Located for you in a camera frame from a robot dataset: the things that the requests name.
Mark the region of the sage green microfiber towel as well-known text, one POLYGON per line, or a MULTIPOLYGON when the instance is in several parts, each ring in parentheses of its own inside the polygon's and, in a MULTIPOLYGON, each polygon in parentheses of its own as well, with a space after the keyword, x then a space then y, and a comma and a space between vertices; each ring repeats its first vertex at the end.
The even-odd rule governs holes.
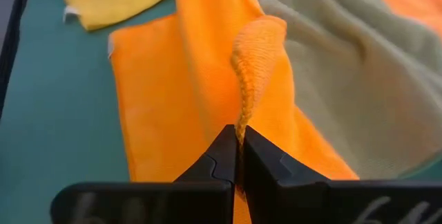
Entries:
POLYGON ((382 0, 258 0, 296 104, 361 177, 442 180, 442 40, 382 0))

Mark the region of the black table frame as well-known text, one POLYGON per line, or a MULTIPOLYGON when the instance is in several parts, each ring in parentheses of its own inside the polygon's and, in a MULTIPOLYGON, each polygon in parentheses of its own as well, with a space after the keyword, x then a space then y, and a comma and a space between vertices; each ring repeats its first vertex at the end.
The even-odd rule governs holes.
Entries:
POLYGON ((0 51, 0 119, 20 40, 20 23, 28 0, 13 0, 0 51))

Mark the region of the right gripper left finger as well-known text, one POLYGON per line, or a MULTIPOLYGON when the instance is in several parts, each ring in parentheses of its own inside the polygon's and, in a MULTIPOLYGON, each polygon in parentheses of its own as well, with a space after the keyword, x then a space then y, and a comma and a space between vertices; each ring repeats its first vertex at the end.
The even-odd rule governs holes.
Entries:
POLYGON ((237 140, 226 125, 172 183, 77 183, 50 204, 52 224, 233 224, 237 140))

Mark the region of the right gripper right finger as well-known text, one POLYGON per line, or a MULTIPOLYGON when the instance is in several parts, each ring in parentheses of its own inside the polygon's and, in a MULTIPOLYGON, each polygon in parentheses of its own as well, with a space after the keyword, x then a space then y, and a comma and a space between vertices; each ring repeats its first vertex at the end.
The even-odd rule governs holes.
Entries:
POLYGON ((253 224, 442 224, 442 183, 332 180, 251 127, 244 172, 253 224))

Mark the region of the green table mat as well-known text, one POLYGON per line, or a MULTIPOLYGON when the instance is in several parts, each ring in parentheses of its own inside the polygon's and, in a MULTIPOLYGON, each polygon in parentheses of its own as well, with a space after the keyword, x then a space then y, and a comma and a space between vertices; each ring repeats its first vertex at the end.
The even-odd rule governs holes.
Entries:
POLYGON ((87 31, 64 0, 28 0, 0 119, 0 224, 49 224, 52 198, 81 181, 132 181, 111 64, 117 30, 176 12, 161 0, 87 31))

